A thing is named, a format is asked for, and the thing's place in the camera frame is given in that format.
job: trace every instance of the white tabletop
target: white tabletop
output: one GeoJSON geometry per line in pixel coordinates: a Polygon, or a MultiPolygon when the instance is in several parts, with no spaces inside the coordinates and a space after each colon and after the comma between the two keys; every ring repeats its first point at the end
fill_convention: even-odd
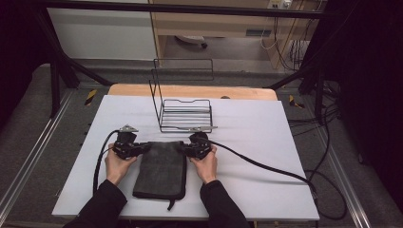
{"type": "MultiPolygon", "coordinates": [[[[218,129],[210,140],[224,144],[257,162],[304,176],[281,102],[210,99],[213,121],[218,129]]],[[[161,133],[151,97],[106,95],[70,172],[52,215],[75,217],[92,196],[95,164],[106,136],[125,124],[140,130],[136,143],[184,141],[190,134],[161,133]]],[[[110,139],[116,141],[116,135],[110,139]]],[[[218,148],[218,179],[250,220],[317,220],[309,187],[301,180],[273,173],[218,148]]],[[[171,211],[168,201],[137,199],[132,190],[141,156],[119,185],[128,203],[122,219],[206,219],[200,200],[202,181],[188,164],[186,195],[171,211]]],[[[106,178],[102,163],[99,183],[106,178]]]]}

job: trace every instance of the white wall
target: white wall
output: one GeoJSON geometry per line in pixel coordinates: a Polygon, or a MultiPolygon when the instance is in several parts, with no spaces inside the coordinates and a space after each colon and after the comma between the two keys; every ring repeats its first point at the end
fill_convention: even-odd
{"type": "MultiPolygon", "coordinates": [[[[147,0],[113,2],[147,3],[147,0]]],[[[157,57],[149,12],[81,9],[48,9],[48,12],[63,50],[71,58],[152,60],[157,57]]]]}

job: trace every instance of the wire rack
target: wire rack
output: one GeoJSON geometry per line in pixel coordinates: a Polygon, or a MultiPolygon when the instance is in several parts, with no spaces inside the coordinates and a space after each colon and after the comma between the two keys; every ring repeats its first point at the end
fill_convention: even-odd
{"type": "Polygon", "coordinates": [[[213,115],[210,100],[185,100],[163,97],[164,85],[194,84],[213,81],[213,61],[207,59],[155,59],[149,80],[158,124],[163,133],[189,133],[193,128],[212,132],[213,115]]]}

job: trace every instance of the black sleeve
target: black sleeve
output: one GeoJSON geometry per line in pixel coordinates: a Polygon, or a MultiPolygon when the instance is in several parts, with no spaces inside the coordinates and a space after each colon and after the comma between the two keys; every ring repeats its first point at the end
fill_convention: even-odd
{"type": "Polygon", "coordinates": [[[109,180],[105,180],[80,214],[64,227],[115,227],[126,203],[127,200],[121,190],[109,180]]]}
{"type": "Polygon", "coordinates": [[[245,215],[229,197],[220,181],[214,180],[201,187],[201,201],[210,217],[210,228],[250,227],[245,215]]]}

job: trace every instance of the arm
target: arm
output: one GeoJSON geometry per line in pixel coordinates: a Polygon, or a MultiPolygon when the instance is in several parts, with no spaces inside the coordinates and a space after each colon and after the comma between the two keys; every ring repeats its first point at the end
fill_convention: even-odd
{"type": "Polygon", "coordinates": [[[216,178],[216,152],[217,147],[213,145],[212,151],[203,160],[190,159],[195,164],[198,175],[203,181],[201,201],[209,215],[209,227],[249,228],[245,215],[216,178]]]}
{"type": "Polygon", "coordinates": [[[66,224],[66,228],[109,228],[115,227],[118,217],[127,203],[125,195],[117,187],[127,173],[129,166],[137,160],[136,157],[124,161],[111,149],[105,158],[106,180],[100,185],[98,191],[86,203],[79,215],[66,224]]]}

